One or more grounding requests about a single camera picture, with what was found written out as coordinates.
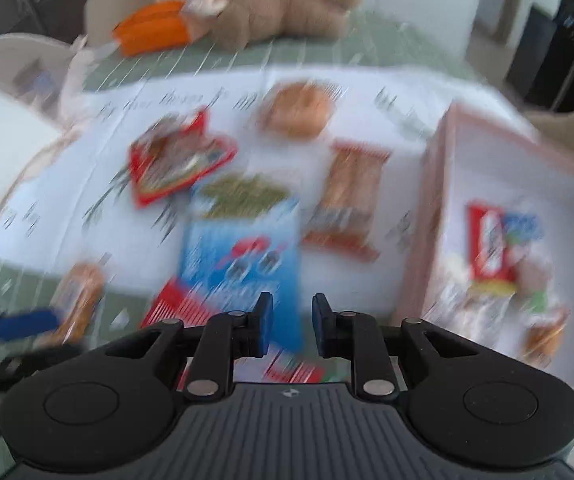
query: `red striped package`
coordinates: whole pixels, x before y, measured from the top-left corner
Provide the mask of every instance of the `red striped package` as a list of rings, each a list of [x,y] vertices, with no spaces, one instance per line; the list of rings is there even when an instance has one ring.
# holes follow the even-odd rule
[[[158,294],[140,327],[163,319],[180,319],[185,326],[203,326],[214,314],[218,313],[209,310],[198,294],[171,280]],[[178,382],[178,390],[182,389],[188,370],[187,366]],[[320,383],[324,374],[324,368],[276,345],[270,345],[267,355],[261,359],[241,358],[234,364],[234,380],[244,383]]]

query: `snack package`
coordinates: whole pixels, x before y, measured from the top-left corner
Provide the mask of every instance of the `snack package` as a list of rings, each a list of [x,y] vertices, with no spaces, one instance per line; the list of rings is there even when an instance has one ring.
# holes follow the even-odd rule
[[[265,97],[260,124],[289,139],[315,139],[334,111],[328,88],[315,82],[278,84]]]
[[[523,299],[523,311],[528,314],[544,313],[550,303],[552,264],[531,251],[515,265],[518,294]]]
[[[80,342],[102,297],[104,281],[100,265],[75,264],[58,284],[51,300],[62,324],[55,332],[41,338],[40,343],[55,346]]]
[[[334,142],[336,156],[329,170],[324,195],[311,219],[303,242],[342,251],[372,262],[380,253],[368,243],[382,167],[389,150]]]
[[[502,228],[502,210],[482,203],[467,205],[469,261],[474,279],[513,281],[509,253]]]
[[[206,135],[208,118],[206,108],[189,121],[165,116],[131,145],[129,171],[138,206],[191,187],[236,156],[234,139]]]
[[[457,309],[467,301],[471,285],[471,266],[458,254],[444,257],[438,267],[435,302],[422,318],[446,328]]]
[[[546,368],[562,344],[568,319],[566,307],[552,308],[539,316],[532,316],[522,349],[523,361]]]
[[[185,46],[209,31],[209,22],[185,0],[163,0],[142,7],[113,29],[123,56],[139,56]]]
[[[270,292],[271,341],[299,352],[298,197],[268,176],[230,174],[195,186],[190,213],[175,284],[181,319],[195,324],[212,313],[249,311],[260,293]]]
[[[523,212],[505,212],[502,215],[502,228],[508,245],[508,261],[512,266],[523,259],[534,243],[545,235],[538,216]]]
[[[163,319],[181,319],[185,326],[203,326],[217,314],[203,303],[192,299],[191,292],[180,290],[176,280],[164,286],[149,309],[140,327]],[[180,377],[178,390],[184,386],[189,366]],[[234,380],[243,383],[320,383],[332,377],[325,368],[275,344],[262,358],[241,358],[234,363]]]
[[[498,342],[502,321],[515,294],[504,281],[475,283],[461,307],[454,310],[445,328],[474,343],[493,348]]]

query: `stuffed animal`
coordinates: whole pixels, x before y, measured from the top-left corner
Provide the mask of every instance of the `stuffed animal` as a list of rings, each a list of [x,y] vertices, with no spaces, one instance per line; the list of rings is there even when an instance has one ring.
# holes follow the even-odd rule
[[[274,36],[335,40],[347,33],[348,11],[362,0],[193,0],[190,9],[211,22],[211,37],[237,51]]]

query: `table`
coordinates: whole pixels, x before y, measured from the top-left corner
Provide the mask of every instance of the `table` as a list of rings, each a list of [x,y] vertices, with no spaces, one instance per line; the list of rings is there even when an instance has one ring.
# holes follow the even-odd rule
[[[1,216],[0,307],[16,311],[46,304],[59,277],[76,260],[109,253],[106,294],[97,307],[88,343],[98,346],[137,329],[154,296],[176,272],[186,197],[136,210],[124,163],[129,143],[166,113],[210,105],[212,126],[240,143],[236,164],[270,171],[283,167],[299,174],[301,202],[310,212],[330,163],[326,140],[304,146],[276,144],[263,138],[254,123],[260,99],[274,82],[307,77],[341,90],[329,127],[332,136],[378,142],[394,149],[394,156],[381,190],[385,205],[374,226],[381,258],[369,267],[350,260],[338,264],[337,258],[324,253],[305,255],[301,311],[306,316],[313,292],[324,291],[336,309],[367,310],[386,319],[413,231],[424,142],[451,101],[465,100],[518,129],[528,126],[493,89],[424,69],[388,67],[396,56],[418,59],[423,52],[427,65],[473,77],[468,67],[441,55],[412,29],[395,36],[397,43],[387,44],[384,36],[374,35],[370,41],[356,30],[371,30],[384,22],[377,16],[354,17],[362,19],[363,24],[358,22],[358,29],[337,44],[276,40],[227,57],[200,43],[178,56],[175,52],[135,60],[112,56],[101,63],[86,83],[93,117],[86,134],[40,178],[23,184]],[[406,50],[386,48],[402,45],[402,38]],[[26,340],[0,345],[0,359],[31,344]],[[0,474],[11,464],[0,440]]]

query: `wafer bar package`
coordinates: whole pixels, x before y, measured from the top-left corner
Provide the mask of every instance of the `wafer bar package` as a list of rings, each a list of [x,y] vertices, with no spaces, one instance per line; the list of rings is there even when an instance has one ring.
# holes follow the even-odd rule
[[[49,346],[80,342],[102,296],[104,281],[100,265],[76,263],[62,278],[51,300],[51,306],[62,318],[62,323],[40,342]]]
[[[372,262],[380,253],[368,237],[378,205],[382,168],[389,150],[336,141],[336,156],[324,194],[308,225],[304,244],[329,248]]]

